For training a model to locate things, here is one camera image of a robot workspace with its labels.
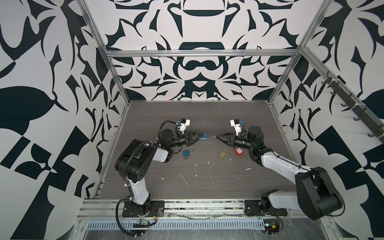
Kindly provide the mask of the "brass padlock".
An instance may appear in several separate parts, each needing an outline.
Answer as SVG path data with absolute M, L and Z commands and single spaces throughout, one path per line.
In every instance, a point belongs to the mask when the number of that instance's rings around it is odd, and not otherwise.
M 222 150 L 217 150 L 217 153 L 218 155 L 221 157 L 221 158 L 224 158 L 227 154 L 225 152 L 223 152 Z

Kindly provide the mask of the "red padlock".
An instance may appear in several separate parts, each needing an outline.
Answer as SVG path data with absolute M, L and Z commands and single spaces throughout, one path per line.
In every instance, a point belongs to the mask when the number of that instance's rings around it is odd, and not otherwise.
M 238 155 L 238 156 L 241 156 L 244 154 L 244 151 L 241 149 L 241 148 L 236 148 L 235 149 L 235 153 Z

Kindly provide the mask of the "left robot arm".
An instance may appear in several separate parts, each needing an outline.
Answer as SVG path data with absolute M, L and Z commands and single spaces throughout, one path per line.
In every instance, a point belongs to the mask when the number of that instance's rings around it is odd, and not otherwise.
M 134 139 L 115 163 L 115 170 L 125 182 L 130 192 L 128 202 L 138 215 L 150 210 L 151 196 L 146 187 L 145 175 L 152 162 L 167 163 L 172 158 L 174 147 L 191 147 L 203 133 L 184 131 L 174 135 L 170 129 L 161 131 L 158 143 Z

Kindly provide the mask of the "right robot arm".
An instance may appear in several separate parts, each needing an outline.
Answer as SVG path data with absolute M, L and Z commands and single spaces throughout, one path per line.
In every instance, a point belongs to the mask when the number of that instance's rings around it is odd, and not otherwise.
M 296 210 L 312 220 L 318 220 L 324 216 L 333 217 L 335 211 L 345 211 L 345 201 L 325 169 L 310 168 L 282 157 L 265 145 L 260 127 L 250 127 L 246 136 L 242 136 L 241 128 L 235 129 L 234 133 L 220 134 L 216 138 L 234 149 L 248 150 L 253 162 L 278 173 L 296 186 L 294 192 L 272 190 L 262 194 L 259 206 L 247 206 L 246 215 L 271 215 L 278 210 Z

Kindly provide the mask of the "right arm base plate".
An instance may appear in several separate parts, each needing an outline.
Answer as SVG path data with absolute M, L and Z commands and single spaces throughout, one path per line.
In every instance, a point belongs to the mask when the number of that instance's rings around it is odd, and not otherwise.
M 288 211 L 286 209 L 276 209 L 272 207 L 272 204 L 270 204 L 266 199 L 260 199 L 260 200 L 245 200 L 245 209 L 244 213 L 248 217 L 254 217 L 254 216 L 287 216 Z

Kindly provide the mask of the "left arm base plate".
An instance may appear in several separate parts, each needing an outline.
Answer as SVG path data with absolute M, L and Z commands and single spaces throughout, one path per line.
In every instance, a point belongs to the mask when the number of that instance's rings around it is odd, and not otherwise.
M 162 216 L 164 213 L 164 201 L 146 201 L 143 205 L 138 205 L 133 201 L 126 200 L 122 213 L 123 218 L 153 217 Z

